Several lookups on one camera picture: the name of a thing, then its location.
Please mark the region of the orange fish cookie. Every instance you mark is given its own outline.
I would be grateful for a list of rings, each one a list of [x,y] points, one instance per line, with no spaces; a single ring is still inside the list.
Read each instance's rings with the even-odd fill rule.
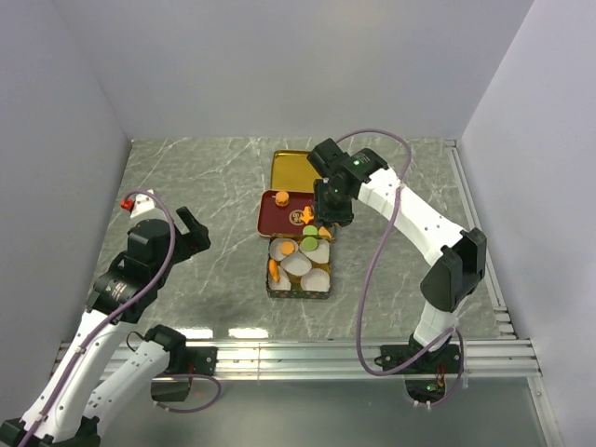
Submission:
[[[280,275],[278,262],[275,259],[270,258],[267,266],[268,266],[269,275],[271,276],[272,280],[275,283],[279,283],[281,275]]]
[[[315,219],[314,211],[310,206],[305,206],[302,210],[301,221],[304,225],[309,225]]]

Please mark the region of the orange round waffle cookie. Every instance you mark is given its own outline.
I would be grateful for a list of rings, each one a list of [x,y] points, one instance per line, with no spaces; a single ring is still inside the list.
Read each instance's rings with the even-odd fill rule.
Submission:
[[[286,257],[286,256],[289,256],[289,255],[295,253],[296,248],[292,241],[287,240],[287,241],[283,241],[279,244],[278,251],[282,256]]]

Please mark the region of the silver metal tongs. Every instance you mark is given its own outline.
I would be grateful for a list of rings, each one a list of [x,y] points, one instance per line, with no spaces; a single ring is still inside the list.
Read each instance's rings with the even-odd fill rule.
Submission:
[[[341,230],[341,226],[339,224],[334,224],[329,228],[332,239],[338,238],[340,230]]]

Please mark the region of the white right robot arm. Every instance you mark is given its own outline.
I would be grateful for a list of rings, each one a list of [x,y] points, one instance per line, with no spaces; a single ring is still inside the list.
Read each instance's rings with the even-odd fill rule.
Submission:
[[[403,175],[370,148],[354,155],[327,139],[307,156],[320,178],[314,181],[314,216],[324,226],[353,222],[352,203],[376,211],[419,250],[429,265],[420,284],[425,306],[413,332],[411,364],[430,372],[442,361],[441,346],[457,324],[461,303],[485,276],[487,238],[434,210],[403,181]]]

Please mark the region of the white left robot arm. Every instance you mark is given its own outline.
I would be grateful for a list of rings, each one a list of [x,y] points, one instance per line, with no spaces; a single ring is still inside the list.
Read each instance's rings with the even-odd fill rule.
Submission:
[[[8,446],[98,446],[112,419],[152,380],[165,375],[192,383],[213,378],[214,367],[188,348],[186,337],[156,325],[108,379],[108,363],[143,312],[156,300],[172,267],[210,247],[209,230],[186,207],[171,215],[139,203],[129,208],[127,247],[94,282],[74,339],[34,404],[1,426]]]

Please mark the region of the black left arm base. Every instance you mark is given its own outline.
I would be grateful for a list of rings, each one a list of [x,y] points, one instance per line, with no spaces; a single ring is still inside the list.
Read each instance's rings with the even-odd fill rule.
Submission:
[[[166,370],[151,383],[151,397],[158,403],[185,401],[192,385],[214,377],[217,354],[218,348],[212,345],[174,349]]]

